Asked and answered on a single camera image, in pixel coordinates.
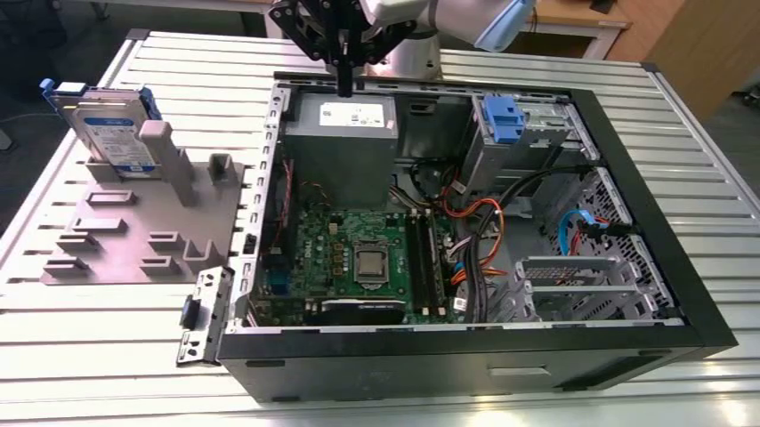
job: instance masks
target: white label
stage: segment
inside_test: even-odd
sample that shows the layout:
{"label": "white label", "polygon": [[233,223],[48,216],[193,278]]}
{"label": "white label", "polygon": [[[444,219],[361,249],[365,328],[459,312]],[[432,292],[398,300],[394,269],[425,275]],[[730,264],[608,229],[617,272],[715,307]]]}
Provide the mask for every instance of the white label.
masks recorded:
{"label": "white label", "polygon": [[455,298],[455,310],[456,311],[467,311],[467,299],[465,298]]}
{"label": "white label", "polygon": [[151,153],[138,140],[138,128],[129,118],[87,117],[85,123],[109,162],[122,176],[147,176],[155,170]]}
{"label": "white label", "polygon": [[600,27],[625,28],[628,24],[625,24],[624,22],[613,22],[611,20],[600,20],[599,25]]}
{"label": "white label", "polygon": [[460,194],[465,194],[465,191],[467,191],[465,184],[464,184],[463,182],[460,182],[459,180],[452,181],[452,188],[453,188]]}
{"label": "white label", "polygon": [[320,107],[320,125],[385,127],[382,105],[326,102]]}

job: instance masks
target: blue drive bracket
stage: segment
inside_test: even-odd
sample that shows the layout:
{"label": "blue drive bracket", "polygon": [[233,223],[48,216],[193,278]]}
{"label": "blue drive bracket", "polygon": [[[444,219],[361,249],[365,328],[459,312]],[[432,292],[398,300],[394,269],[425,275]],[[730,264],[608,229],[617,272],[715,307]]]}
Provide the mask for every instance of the blue drive bracket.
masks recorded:
{"label": "blue drive bracket", "polygon": [[497,144],[515,144],[525,131],[525,114],[511,96],[489,95],[484,99],[487,120]]}

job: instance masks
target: slotted metal table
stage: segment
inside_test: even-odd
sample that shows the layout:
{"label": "slotted metal table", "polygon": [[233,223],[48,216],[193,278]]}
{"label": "slotted metal table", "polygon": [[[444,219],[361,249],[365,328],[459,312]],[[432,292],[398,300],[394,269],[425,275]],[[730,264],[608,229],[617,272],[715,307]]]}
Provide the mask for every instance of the slotted metal table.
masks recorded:
{"label": "slotted metal table", "polygon": [[[149,84],[191,160],[229,152],[249,166],[243,179],[253,181],[273,72],[320,72],[321,64],[285,40],[134,34],[101,85]],[[87,150],[69,133],[0,241],[0,421],[760,424],[760,205],[668,82],[635,63],[459,51],[443,56],[448,80],[596,92],[740,346],[607,391],[261,406],[223,368],[175,368],[190,283],[39,283],[91,178],[82,164]],[[241,196],[241,223],[254,187]]]}

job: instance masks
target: power supply label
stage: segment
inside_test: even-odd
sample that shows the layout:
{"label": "power supply label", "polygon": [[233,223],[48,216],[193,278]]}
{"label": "power supply label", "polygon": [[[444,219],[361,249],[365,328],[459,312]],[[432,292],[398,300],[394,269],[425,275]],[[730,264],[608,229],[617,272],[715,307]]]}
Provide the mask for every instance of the power supply label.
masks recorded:
{"label": "power supply label", "polygon": [[129,118],[87,117],[86,125],[103,155],[121,175],[145,177],[155,170],[155,160],[138,139],[138,128]]}
{"label": "power supply label", "polygon": [[320,125],[385,127],[382,105],[326,102],[320,107]]}

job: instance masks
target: motherboard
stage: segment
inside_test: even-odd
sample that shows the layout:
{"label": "motherboard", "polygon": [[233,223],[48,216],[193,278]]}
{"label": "motherboard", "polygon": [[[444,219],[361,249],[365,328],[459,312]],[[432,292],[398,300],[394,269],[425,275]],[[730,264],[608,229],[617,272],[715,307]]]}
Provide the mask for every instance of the motherboard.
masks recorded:
{"label": "motherboard", "polygon": [[260,323],[455,323],[439,243],[451,227],[430,212],[304,211],[294,266],[268,271]]}

